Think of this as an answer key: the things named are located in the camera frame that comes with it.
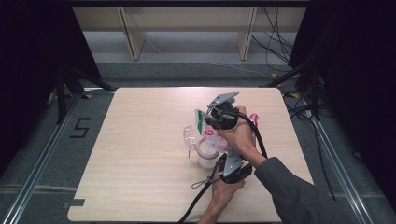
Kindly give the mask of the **black tape strip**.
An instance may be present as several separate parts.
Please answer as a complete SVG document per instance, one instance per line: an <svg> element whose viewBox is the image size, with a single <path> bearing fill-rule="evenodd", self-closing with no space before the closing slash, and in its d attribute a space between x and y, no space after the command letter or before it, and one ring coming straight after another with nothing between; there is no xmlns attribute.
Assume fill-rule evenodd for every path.
<svg viewBox="0 0 396 224"><path fill-rule="evenodd" d="M68 209L71 206L83 206L85 203L85 199L73 199L68 202L64 202L62 208L63 209Z"/></svg>

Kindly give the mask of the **person's right hand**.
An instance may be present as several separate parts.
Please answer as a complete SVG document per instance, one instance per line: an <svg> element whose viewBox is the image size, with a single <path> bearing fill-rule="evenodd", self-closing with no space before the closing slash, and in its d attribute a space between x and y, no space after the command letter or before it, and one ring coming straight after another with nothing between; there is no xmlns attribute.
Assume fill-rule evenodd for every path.
<svg viewBox="0 0 396 224"><path fill-rule="evenodd" d="M253 142L252 130L248 122L239 118L236 125L230 130L218 130L229 146L243 156L253 167L258 168L266 161Z"/></svg>

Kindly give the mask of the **black metal stand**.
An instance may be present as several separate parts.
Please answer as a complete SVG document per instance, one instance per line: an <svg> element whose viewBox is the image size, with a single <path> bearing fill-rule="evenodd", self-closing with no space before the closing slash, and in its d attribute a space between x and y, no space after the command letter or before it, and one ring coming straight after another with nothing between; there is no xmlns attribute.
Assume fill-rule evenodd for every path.
<svg viewBox="0 0 396 224"><path fill-rule="evenodd" d="M275 79L269 84L265 84L264 88L273 88L295 75L300 75L295 84L297 91L305 91L310 88L312 98L309 108L315 119L320 120L319 104L318 104L318 62L314 59L306 59L303 63L296 66L282 77Z"/></svg>
<svg viewBox="0 0 396 224"><path fill-rule="evenodd" d="M95 84L106 91L116 90L116 88L106 84L100 78L92 77L76 67L62 66L58 71L56 83L56 92L58 97L58 123L61 123L66 116L64 88L67 88L72 94L82 94L84 89L79 82L81 79L88 80L92 84Z"/></svg>

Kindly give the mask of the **pink and white bag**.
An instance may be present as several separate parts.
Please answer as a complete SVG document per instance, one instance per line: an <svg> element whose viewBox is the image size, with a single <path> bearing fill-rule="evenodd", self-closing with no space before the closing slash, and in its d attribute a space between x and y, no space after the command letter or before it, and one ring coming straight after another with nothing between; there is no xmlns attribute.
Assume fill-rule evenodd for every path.
<svg viewBox="0 0 396 224"><path fill-rule="evenodd" d="M218 135L218 131L210 125L213 121L207 114L202 110L195 110L196 117L196 129L202 140L206 142L209 148L216 150L217 152L225 152L229 149L227 141Z"/></svg>

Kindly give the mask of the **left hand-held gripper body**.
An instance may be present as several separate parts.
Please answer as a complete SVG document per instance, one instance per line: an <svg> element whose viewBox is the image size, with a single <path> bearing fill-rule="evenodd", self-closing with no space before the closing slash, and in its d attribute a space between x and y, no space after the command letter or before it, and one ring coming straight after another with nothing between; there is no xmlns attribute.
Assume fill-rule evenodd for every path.
<svg viewBox="0 0 396 224"><path fill-rule="evenodd" d="M224 153L219 159L219 176L227 184L234 184L244 180L252 173L252 165L250 163L245 165L243 157L233 149Z"/></svg>

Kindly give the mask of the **black curtain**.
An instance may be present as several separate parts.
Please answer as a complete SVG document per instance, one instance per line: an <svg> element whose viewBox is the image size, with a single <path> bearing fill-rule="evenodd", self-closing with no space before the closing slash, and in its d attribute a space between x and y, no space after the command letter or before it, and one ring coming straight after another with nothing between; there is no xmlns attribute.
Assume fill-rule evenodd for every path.
<svg viewBox="0 0 396 224"><path fill-rule="evenodd" d="M101 77L67 0L0 0L0 176L69 67Z"/></svg>
<svg viewBox="0 0 396 224"><path fill-rule="evenodd" d="M291 66L322 32L318 70L332 110L396 210L396 0L310 0Z"/></svg>

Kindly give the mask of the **person's left hand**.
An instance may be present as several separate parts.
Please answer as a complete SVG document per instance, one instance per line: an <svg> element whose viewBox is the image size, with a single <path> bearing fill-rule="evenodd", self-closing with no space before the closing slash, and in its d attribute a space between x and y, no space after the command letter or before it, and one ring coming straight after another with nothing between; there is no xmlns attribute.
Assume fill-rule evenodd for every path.
<svg viewBox="0 0 396 224"><path fill-rule="evenodd" d="M212 185L212 198L206 212L214 217L219 216L226 208L233 195L244 187L245 181L238 181L237 183L228 184L222 180L217 180Z"/></svg>

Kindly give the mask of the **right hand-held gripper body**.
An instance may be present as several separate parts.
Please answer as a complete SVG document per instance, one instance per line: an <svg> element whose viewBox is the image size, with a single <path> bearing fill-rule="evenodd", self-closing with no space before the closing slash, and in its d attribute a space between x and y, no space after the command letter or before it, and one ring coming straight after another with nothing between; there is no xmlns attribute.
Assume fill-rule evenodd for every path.
<svg viewBox="0 0 396 224"><path fill-rule="evenodd" d="M219 94L207 106L205 123L215 130L231 130L235 127L239 110L233 106L238 91Z"/></svg>

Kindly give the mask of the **clear plastic jar with lid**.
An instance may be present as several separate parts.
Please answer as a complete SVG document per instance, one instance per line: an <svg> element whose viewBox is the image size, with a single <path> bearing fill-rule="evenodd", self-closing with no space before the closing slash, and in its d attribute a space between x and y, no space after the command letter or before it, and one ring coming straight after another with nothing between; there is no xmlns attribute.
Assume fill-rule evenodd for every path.
<svg viewBox="0 0 396 224"><path fill-rule="evenodd" d="M213 168L219 155L228 149L226 140L211 126L205 126L202 130L193 125L186 126L183 140L186 149L198 155L197 162L205 169Z"/></svg>

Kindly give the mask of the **light wooden shelf unit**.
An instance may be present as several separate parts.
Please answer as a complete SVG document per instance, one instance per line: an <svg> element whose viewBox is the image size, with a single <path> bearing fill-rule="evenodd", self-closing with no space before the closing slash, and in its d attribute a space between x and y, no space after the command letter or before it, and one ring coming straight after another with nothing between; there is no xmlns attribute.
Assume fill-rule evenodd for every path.
<svg viewBox="0 0 396 224"><path fill-rule="evenodd" d="M133 61L148 32L233 32L241 60L248 58L251 34L277 26L299 31L304 7L74 7L84 31L120 31Z"/></svg>

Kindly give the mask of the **aluminium floor rail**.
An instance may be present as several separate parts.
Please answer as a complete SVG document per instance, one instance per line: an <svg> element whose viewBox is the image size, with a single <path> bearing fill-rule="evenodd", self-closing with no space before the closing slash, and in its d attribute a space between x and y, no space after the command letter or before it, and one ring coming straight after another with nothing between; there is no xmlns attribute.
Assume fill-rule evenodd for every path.
<svg viewBox="0 0 396 224"><path fill-rule="evenodd" d="M339 159L329 136L326 134L320 121L312 119L313 126L318 132L318 137L323 145L329 164L343 190L346 199L360 224L374 224L374 221L356 187L352 183L346 168Z"/></svg>
<svg viewBox="0 0 396 224"><path fill-rule="evenodd" d="M6 212L5 217L0 224L18 224L21 215L23 214L25 207L29 203L34 191L35 186L39 179L43 175L47 164L52 156L55 148L57 147L62 134L64 133L65 127L80 99L79 94L73 94L67 105L64 117L55 125L53 132L49 138L49 141L42 150L40 156L38 157L35 166L33 167L31 173L28 175L26 181L21 186L18 191L17 197L11 204Z"/></svg>

